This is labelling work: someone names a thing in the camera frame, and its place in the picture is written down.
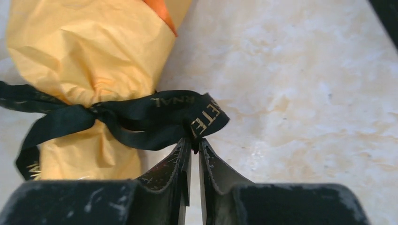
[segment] ribbon bow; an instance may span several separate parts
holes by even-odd
[[[15,162],[30,179],[28,166],[39,161],[37,145],[91,128],[95,120],[106,124],[120,143],[142,150],[161,150],[183,137],[192,140],[217,132],[228,116],[209,94],[168,90],[127,101],[99,102],[90,108],[68,105],[30,85],[11,86],[0,81],[0,106],[27,113],[44,113],[25,140]]]

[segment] paper wrapping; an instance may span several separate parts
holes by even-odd
[[[13,1],[7,45],[31,85],[86,107],[150,95],[190,0]],[[40,148],[41,179],[134,179],[136,149],[97,121]]]

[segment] marble surface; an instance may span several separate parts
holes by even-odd
[[[9,0],[0,0],[0,38]],[[24,83],[0,39],[0,80]],[[364,0],[194,0],[159,90],[210,92],[231,117],[208,137],[255,182],[349,187],[374,225],[398,224],[398,54]],[[0,206],[39,114],[0,108]],[[169,153],[143,152],[147,167]],[[200,225],[197,156],[186,224]]]

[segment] orange paper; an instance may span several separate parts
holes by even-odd
[[[7,45],[21,75],[68,104],[90,107],[153,93],[191,0],[12,2]],[[42,144],[42,179],[133,179],[136,149],[97,121]]]

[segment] gold lettering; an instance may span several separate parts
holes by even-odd
[[[29,170],[29,172],[34,173],[31,175],[31,177],[33,177],[33,180],[41,179],[40,165],[38,164],[38,162],[33,163],[32,165],[28,166],[27,168],[31,168]]]
[[[220,108],[220,106],[219,106],[214,100],[212,100],[211,102],[213,103],[213,105],[215,105],[215,106],[217,106],[218,108]]]
[[[182,96],[181,98],[174,97],[173,98],[173,104],[177,104],[177,102],[184,103],[184,96]]]
[[[207,127],[206,127],[206,125],[205,125],[199,118],[196,118],[196,120],[195,120],[194,122],[192,122],[192,125],[195,124],[195,122],[199,124],[198,127],[197,127],[196,129],[199,129],[200,127],[203,129],[203,130],[199,133],[199,134],[201,135],[201,134],[207,129]]]
[[[214,117],[211,117],[207,112],[202,111],[202,114],[209,120],[209,126],[214,122],[214,120],[220,115],[220,111],[216,109],[212,104],[209,104],[206,108],[212,108],[212,113],[217,112]]]
[[[172,99],[165,100],[165,99],[161,98],[161,101],[163,102],[164,105],[169,105],[171,103]]]
[[[216,117],[218,117],[220,115],[220,111],[218,109],[216,109],[212,104],[209,104],[206,108],[212,108],[212,112],[217,112],[217,114],[215,115]]]
[[[211,118],[209,114],[207,114],[205,111],[202,111],[202,114],[209,120],[209,126],[214,122],[216,117]]]
[[[193,104],[195,102],[195,96],[185,96],[185,97],[186,97],[185,101],[187,103]]]
[[[160,98],[151,98],[151,100],[155,100],[156,101],[156,107],[160,107],[161,106]]]

